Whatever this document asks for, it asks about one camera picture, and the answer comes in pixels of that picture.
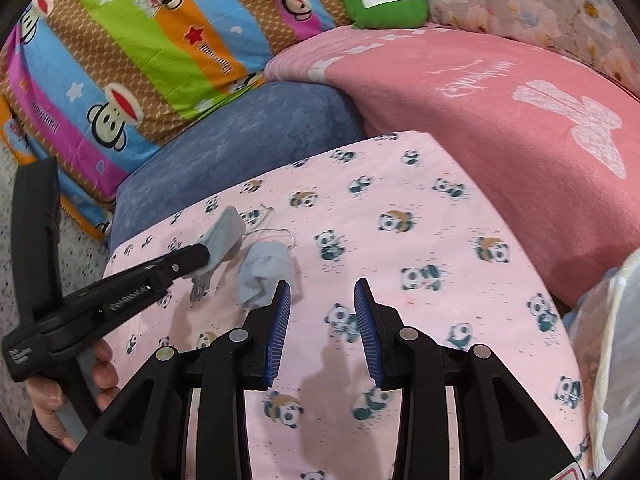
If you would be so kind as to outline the left human hand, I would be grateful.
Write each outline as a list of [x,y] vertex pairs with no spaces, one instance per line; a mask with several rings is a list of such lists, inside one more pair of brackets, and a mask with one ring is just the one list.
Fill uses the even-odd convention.
[[[118,374],[112,364],[113,351],[110,345],[101,339],[92,350],[96,355],[96,362],[92,369],[92,379],[99,388],[96,404],[104,411],[119,393]],[[56,444],[62,445],[66,451],[74,452],[77,442],[68,434],[56,411],[65,403],[63,389],[56,382],[42,377],[32,377],[26,380],[26,389],[35,415],[42,429],[53,438]]]

